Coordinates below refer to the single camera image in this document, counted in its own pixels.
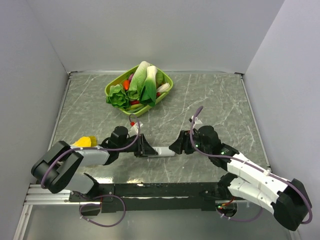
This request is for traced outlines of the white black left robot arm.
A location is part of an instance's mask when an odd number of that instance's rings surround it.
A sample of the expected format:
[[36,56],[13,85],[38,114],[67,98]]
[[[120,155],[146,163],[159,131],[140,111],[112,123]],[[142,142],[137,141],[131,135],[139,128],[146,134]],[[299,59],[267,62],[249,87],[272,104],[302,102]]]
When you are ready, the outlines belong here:
[[41,187],[57,194],[62,190],[80,192],[87,201],[99,195],[98,181],[88,173],[77,173],[79,167],[106,166],[118,159],[120,153],[133,153],[135,157],[158,156],[159,153],[143,134],[129,135],[124,126],[117,126],[110,137],[97,146],[69,145],[56,142],[31,168],[31,174]]

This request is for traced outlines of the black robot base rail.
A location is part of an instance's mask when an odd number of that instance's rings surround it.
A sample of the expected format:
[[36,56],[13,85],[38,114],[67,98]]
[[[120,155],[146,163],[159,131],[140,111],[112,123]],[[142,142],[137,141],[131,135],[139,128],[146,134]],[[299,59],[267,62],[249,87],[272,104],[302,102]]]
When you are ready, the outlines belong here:
[[71,203],[97,204],[102,213],[126,211],[202,210],[215,211],[232,199],[217,182],[103,183],[92,194],[73,192]]

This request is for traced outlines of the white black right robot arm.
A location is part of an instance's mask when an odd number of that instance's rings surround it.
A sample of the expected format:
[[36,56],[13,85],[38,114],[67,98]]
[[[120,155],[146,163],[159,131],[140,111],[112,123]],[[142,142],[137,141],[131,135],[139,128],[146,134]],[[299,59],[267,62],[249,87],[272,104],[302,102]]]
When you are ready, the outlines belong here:
[[169,149],[178,155],[199,152],[227,173],[217,183],[223,199],[242,198],[273,214],[286,229],[296,231],[312,208],[303,183],[274,175],[250,161],[232,146],[222,143],[212,126],[182,130]]

